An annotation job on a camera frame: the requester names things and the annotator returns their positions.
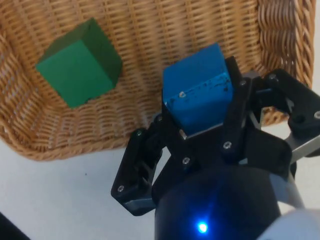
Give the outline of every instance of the blue cube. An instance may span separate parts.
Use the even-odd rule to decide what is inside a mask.
[[[182,59],[163,72],[162,99],[187,135],[224,121],[233,87],[218,44]]]

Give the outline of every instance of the white surface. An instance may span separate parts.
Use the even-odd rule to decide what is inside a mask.
[[[258,240],[320,239],[320,210],[299,209],[278,218]]]
[[[317,3],[320,13],[320,2]],[[316,16],[314,90],[320,94],[320,14]],[[285,138],[285,124],[268,128]],[[133,217],[110,196],[123,149],[37,163],[0,142],[0,211],[32,240],[151,240],[154,213]],[[320,158],[298,163],[307,208],[320,209]]]

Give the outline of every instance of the white table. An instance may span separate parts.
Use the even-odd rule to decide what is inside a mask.
[[[320,42],[320,14],[314,42]],[[320,44],[315,45],[315,66],[313,89],[320,94]],[[285,123],[266,130],[282,138],[289,134]],[[133,217],[110,195],[123,153],[38,163],[0,141],[0,212],[32,240],[152,240],[154,212]],[[296,184],[308,208],[320,209],[319,172],[320,157],[298,162]]]

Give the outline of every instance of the wicker basket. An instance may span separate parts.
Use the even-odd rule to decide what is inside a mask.
[[[1,0],[0,136],[38,161],[126,145],[161,103],[163,69],[218,42],[243,72],[285,68],[311,86],[316,0]],[[95,17],[122,57],[115,90],[69,109],[35,70],[49,44]],[[284,116],[269,110],[265,123]]]

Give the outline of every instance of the green cube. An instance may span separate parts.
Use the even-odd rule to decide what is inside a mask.
[[[36,65],[70,108],[113,89],[121,68],[120,56],[93,18],[56,39]]]

